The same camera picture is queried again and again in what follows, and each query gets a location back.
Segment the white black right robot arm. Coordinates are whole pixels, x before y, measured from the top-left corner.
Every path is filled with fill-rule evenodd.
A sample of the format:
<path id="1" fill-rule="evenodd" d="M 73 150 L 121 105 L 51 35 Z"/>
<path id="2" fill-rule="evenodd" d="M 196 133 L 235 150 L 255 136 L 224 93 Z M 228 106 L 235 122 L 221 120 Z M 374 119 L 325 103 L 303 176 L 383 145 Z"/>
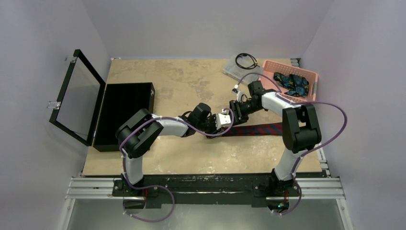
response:
<path id="1" fill-rule="evenodd" d="M 274 89 L 264 89 L 261 81 L 253 81 L 248 85 L 250 97 L 243 100 L 243 93 L 239 85 L 235 85 L 232 92 L 236 100 L 229 102 L 234 115 L 233 125 L 241 125 L 248 121 L 249 115 L 260 110 L 272 111 L 282 118 L 282 140 L 285 145 L 282 157 L 277 166 L 271 171 L 269 189 L 275 195 L 280 195 L 293 186 L 293 180 L 300 154 L 311 150 L 321 142 L 321 131 L 312 104 L 295 105 L 284 99 Z"/>

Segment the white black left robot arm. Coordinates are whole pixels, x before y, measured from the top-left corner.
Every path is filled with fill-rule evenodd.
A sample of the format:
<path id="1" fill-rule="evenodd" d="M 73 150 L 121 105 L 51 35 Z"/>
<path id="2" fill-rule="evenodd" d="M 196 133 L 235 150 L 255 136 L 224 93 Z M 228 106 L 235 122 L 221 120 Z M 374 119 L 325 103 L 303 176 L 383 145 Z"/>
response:
<path id="1" fill-rule="evenodd" d="M 219 114 L 213 114 L 211 107 L 199 103 L 192 111 L 180 116 L 163 117 L 141 109 L 121 125 L 115 137 L 123 158 L 124 190 L 131 196 L 142 192 L 144 178 L 143 156 L 160 136 L 189 137 L 196 132 L 208 138 L 216 137 L 224 131 L 219 122 Z"/>

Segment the red navy striped tie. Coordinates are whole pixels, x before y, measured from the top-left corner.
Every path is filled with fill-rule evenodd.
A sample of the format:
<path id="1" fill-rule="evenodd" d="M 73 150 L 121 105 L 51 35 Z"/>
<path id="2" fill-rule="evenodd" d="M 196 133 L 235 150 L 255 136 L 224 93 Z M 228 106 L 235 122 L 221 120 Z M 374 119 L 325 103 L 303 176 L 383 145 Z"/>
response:
<path id="1" fill-rule="evenodd" d="M 222 136 L 282 136 L 282 122 L 249 126 L 234 126 Z"/>

